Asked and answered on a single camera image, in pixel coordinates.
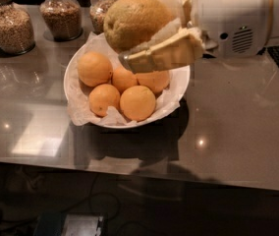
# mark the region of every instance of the vent grille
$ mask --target vent grille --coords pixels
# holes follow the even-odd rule
[[[251,29],[238,31],[232,39],[232,50],[237,53],[244,53],[251,48],[253,42],[253,32]]]

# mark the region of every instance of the glass jar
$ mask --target glass jar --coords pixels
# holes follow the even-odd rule
[[[97,34],[103,33],[103,22],[108,9],[117,0],[97,0],[90,6],[90,18]]]
[[[34,48],[30,16],[15,8],[12,0],[0,0],[0,48],[9,54],[23,54]]]
[[[76,0],[45,0],[40,13],[57,41],[75,39],[83,32],[81,5]]]

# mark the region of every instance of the white robotic arm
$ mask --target white robotic arm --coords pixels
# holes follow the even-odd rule
[[[247,57],[279,45],[279,0],[182,0],[182,6],[187,28],[145,51],[120,54],[126,68],[169,70],[192,64],[203,52]]]

